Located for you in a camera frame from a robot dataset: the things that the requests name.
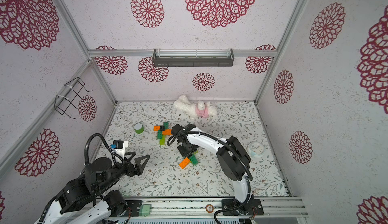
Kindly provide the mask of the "dark green lego brick back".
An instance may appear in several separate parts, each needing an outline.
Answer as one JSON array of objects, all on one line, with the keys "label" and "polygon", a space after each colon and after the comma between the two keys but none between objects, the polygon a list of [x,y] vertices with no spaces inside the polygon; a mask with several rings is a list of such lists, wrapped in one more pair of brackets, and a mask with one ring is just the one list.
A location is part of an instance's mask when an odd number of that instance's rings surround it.
[{"label": "dark green lego brick back", "polygon": [[194,166],[199,163],[197,158],[196,158],[196,156],[194,154],[189,157],[189,160],[190,160],[191,164],[194,165]]}]

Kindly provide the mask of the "long lime green lego brick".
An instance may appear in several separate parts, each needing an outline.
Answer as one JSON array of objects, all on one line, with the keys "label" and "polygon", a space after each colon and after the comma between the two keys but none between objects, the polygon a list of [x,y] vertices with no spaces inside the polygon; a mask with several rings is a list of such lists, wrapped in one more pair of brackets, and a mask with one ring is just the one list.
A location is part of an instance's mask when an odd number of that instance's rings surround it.
[{"label": "long lime green lego brick", "polygon": [[163,135],[163,136],[162,136],[162,139],[159,140],[159,144],[160,144],[160,145],[165,145],[165,139],[166,139],[166,136]]}]

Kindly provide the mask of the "dark green lego brick front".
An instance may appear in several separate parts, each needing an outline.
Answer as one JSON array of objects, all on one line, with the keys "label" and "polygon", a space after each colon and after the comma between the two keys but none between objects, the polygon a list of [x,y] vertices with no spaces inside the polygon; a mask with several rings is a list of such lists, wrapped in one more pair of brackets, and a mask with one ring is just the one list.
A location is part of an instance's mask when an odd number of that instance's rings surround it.
[{"label": "dark green lego brick front", "polygon": [[157,132],[157,139],[159,139],[159,140],[163,139],[163,132],[160,130]]}]

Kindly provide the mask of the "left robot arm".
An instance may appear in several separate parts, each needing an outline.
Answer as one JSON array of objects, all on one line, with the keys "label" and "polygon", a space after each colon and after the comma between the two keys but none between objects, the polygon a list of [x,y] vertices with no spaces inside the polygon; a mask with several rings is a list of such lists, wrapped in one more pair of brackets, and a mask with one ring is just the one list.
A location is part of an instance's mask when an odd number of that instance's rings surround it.
[{"label": "left robot arm", "polygon": [[[89,158],[89,146],[94,138],[100,138],[111,158]],[[43,209],[38,224],[96,224],[108,217],[134,211],[120,191],[111,190],[123,176],[139,176],[150,156],[135,157],[135,152],[120,155],[112,149],[100,133],[92,134],[84,149],[85,167],[79,177],[69,181]]]}]

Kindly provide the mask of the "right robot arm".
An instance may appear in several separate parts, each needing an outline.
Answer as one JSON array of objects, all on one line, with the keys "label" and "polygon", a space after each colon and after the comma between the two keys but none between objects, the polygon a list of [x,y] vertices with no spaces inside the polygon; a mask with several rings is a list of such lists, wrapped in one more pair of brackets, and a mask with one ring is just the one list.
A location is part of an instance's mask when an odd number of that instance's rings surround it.
[{"label": "right robot arm", "polygon": [[167,145],[174,142],[184,159],[193,161],[198,148],[203,148],[216,155],[222,172],[232,181],[234,189],[233,204],[221,212],[248,214],[252,208],[254,195],[251,190],[253,175],[250,172],[251,158],[236,137],[219,138],[200,130],[193,124],[181,126],[176,124],[171,130],[172,136]]}]

